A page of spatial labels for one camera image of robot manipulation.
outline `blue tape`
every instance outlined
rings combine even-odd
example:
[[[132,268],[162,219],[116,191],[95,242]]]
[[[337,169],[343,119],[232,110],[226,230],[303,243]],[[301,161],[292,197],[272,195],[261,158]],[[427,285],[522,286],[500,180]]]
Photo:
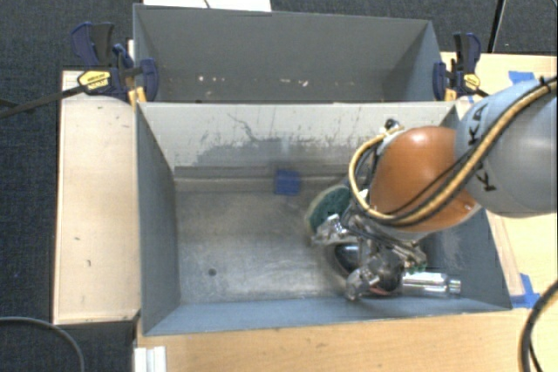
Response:
[[[520,273],[520,277],[521,282],[523,282],[525,294],[522,296],[511,296],[512,305],[514,308],[533,308],[541,295],[533,291],[533,286],[531,285],[531,280],[528,275]]]
[[[509,71],[508,76],[514,85],[534,79],[534,73],[531,71]]]

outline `blue clamp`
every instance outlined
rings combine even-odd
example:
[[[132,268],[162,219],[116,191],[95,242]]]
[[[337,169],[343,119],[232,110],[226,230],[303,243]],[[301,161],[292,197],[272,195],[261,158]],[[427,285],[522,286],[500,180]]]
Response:
[[[100,68],[111,73],[108,85],[95,90],[85,89],[90,95],[105,95],[128,101],[128,92],[143,87],[147,101],[154,101],[159,89],[159,73],[152,57],[142,59],[134,68],[133,59],[121,44],[111,46],[114,25],[84,22],[70,34],[71,49],[84,61],[85,68]]]
[[[436,99],[445,99],[448,91],[455,98],[466,95],[488,96],[480,87],[474,70],[480,60],[480,40],[473,33],[454,33],[457,60],[452,59],[452,69],[447,70],[442,61],[434,65],[432,88]]]

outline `green object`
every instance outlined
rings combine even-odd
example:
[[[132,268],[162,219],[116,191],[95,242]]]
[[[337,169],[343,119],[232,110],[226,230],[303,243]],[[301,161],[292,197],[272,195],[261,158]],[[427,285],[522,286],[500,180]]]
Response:
[[[321,191],[312,200],[304,221],[312,233],[333,214],[341,216],[350,204],[350,189],[346,185],[335,185]]]

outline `bin floor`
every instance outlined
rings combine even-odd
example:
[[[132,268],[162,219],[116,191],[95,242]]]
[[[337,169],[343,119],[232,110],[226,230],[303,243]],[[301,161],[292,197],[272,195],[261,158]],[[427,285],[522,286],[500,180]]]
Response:
[[[303,224],[316,193],[176,193],[181,303],[338,296]]]

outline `yellow cable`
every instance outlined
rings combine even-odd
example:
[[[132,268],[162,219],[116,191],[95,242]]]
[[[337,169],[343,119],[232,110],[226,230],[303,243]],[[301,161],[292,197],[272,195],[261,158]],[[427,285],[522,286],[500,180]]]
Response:
[[[430,200],[425,205],[415,209],[411,214],[406,217],[399,219],[397,224],[412,224],[421,219],[423,219],[428,214],[437,210],[442,206],[449,197],[454,194],[460,186],[463,179],[474,169],[474,167],[479,163],[483,155],[487,152],[493,141],[504,131],[506,126],[512,121],[512,119],[523,109],[530,106],[534,101],[543,97],[544,95],[556,90],[556,80],[548,82],[547,84],[541,85],[537,90],[532,91],[527,96],[521,98],[510,106],[510,108],[504,112],[496,124],[490,129],[490,131],[485,135],[485,137],[480,141],[479,145],[474,149],[469,160],[459,169],[459,171],[453,176],[451,181],[447,184],[445,189],[441,191],[436,197]],[[401,130],[400,128],[394,129],[392,132]],[[384,214],[380,213],[370,207],[363,197],[358,193],[357,180],[355,178],[355,166],[358,160],[373,145],[381,142],[384,135],[378,135],[376,138],[371,139],[361,145],[349,163],[349,184],[350,190],[353,197],[358,202],[358,204],[363,208],[364,212],[370,217],[376,220],[383,220],[389,222],[397,218],[396,214]]]

